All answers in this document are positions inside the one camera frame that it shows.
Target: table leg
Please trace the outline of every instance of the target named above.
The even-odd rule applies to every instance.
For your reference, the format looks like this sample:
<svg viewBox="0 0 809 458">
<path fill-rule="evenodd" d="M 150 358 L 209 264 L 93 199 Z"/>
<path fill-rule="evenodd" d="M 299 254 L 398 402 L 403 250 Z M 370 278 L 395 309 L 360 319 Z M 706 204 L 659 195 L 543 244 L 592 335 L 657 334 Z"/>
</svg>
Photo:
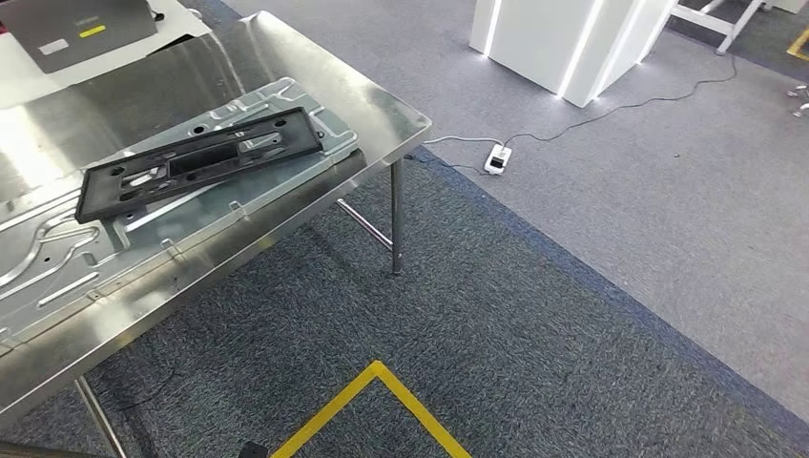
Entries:
<svg viewBox="0 0 809 458">
<path fill-rule="evenodd" d="M 117 436 L 115 436 L 113 426 L 110 425 L 110 421 L 107 420 L 107 415 L 104 414 L 101 404 L 99 404 L 98 400 L 95 399 L 93 390 L 90 389 L 90 385 L 87 383 L 87 380 L 84 379 L 83 375 L 75 380 L 75 385 L 76 389 L 78 389 L 78 392 L 81 395 L 81 399 L 84 401 L 84 404 L 87 406 L 87 409 L 93 416 L 95 424 L 98 426 L 101 434 L 104 435 L 104 439 L 106 439 L 110 444 L 110 448 L 115 453 L 115 456 L 117 458 L 126 458 L 126 452 L 124 452 L 124 448 L 118 441 Z"/>
<path fill-rule="evenodd" d="M 390 213 L 391 227 L 393 228 L 393 275 L 402 274 L 402 238 L 404 234 L 404 187 L 405 187 L 405 160 L 399 159 L 390 165 Z"/>
</svg>

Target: gray carpet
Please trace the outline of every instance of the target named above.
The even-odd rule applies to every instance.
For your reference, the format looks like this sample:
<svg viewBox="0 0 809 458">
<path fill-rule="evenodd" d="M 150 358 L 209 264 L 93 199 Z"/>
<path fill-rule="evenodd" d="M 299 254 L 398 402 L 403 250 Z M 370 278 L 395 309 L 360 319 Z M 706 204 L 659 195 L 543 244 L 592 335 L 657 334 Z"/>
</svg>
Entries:
<svg viewBox="0 0 809 458">
<path fill-rule="evenodd" d="M 473 456 L 806 452 L 797 418 L 434 156 L 417 158 L 403 277 L 333 208 L 90 372 L 132 456 L 276 449 L 374 359 Z M 387 189 L 380 177 L 350 201 L 386 221 Z M 79 415 L 52 411 L 66 395 L 24 421 L 36 430 L 2 437 L 97 450 Z M 446 455 L 374 384 L 300 456 Z"/>
<path fill-rule="evenodd" d="M 435 136 L 552 136 L 624 104 L 687 93 L 729 58 L 664 32 L 586 110 L 468 47 L 474 0 L 226 0 L 269 10 L 434 121 Z M 570 131 L 521 138 L 476 184 L 809 421 L 809 125 L 797 83 L 742 58 L 739 76 Z M 481 167 L 486 144 L 431 149 Z"/>
<path fill-rule="evenodd" d="M 709 1 L 680 0 L 679 3 L 699 10 Z M 711 15 L 729 22 L 736 22 L 749 4 L 748 0 L 727 0 L 712 11 Z M 809 9 L 807 8 L 799 11 L 798 14 L 778 8 L 769 11 L 761 10 L 753 15 L 728 51 L 770 70 L 787 74 L 801 81 L 809 81 L 809 62 L 786 52 L 807 26 L 809 26 Z M 718 48 L 725 38 L 721 33 L 705 29 L 678 17 L 670 18 L 666 27 L 713 48 Z"/>
</svg>

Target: metal sheet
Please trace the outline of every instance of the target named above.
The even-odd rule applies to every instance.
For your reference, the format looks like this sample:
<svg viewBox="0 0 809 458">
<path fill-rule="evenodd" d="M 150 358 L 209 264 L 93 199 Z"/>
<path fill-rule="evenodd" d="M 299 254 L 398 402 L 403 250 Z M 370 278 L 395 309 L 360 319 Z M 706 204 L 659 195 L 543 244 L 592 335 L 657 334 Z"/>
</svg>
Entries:
<svg viewBox="0 0 809 458">
<path fill-rule="evenodd" d="M 423 114 L 266 12 L 0 111 L 5 220 L 77 189 L 78 168 L 284 77 L 350 126 L 361 150 L 203 242 L 167 246 L 170 260 L 148 275 L 132 281 L 123 275 L 110 290 L 97 288 L 93 303 L 0 357 L 0 426 L 385 170 L 423 141 L 430 126 Z"/>
<path fill-rule="evenodd" d="M 321 154 L 258 170 L 239 179 L 162 200 L 104 222 L 73 220 L 77 190 L 0 221 L 0 344 L 15 348 L 90 305 L 128 279 L 193 246 L 348 157 L 357 134 L 291 78 L 265 85 L 102 161 L 152 150 L 203 131 L 302 107 L 322 133 Z M 31 239 L 29 243 L 22 240 Z"/>
</svg>

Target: yellow label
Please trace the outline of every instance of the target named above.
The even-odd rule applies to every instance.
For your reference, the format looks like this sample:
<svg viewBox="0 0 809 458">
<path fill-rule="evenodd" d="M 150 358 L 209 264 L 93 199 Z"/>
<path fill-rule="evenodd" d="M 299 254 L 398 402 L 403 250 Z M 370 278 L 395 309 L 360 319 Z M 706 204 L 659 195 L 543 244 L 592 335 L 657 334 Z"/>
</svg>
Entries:
<svg viewBox="0 0 809 458">
<path fill-rule="evenodd" d="M 78 36 L 80 38 L 87 38 L 90 35 L 95 35 L 96 33 L 99 33 L 100 31 L 105 31 L 106 29 L 107 29 L 107 26 L 96 26 L 96 27 L 93 27 L 92 29 L 87 29 L 87 30 L 81 32 L 80 34 L 78 34 Z"/>
</svg>

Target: black object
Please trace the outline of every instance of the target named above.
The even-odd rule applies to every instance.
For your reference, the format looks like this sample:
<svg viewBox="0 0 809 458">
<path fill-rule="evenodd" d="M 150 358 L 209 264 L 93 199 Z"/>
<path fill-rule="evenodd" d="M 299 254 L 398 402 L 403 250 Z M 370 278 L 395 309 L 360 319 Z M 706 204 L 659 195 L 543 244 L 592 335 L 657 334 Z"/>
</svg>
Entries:
<svg viewBox="0 0 809 458">
<path fill-rule="evenodd" d="M 273 161 L 322 151 L 303 108 L 253 119 L 88 169 L 75 218 L 84 223 L 120 215 L 187 193 Z"/>
<path fill-rule="evenodd" d="M 244 443 L 239 454 L 239 458 L 267 458 L 268 456 L 270 456 L 269 448 L 250 441 Z"/>
</svg>

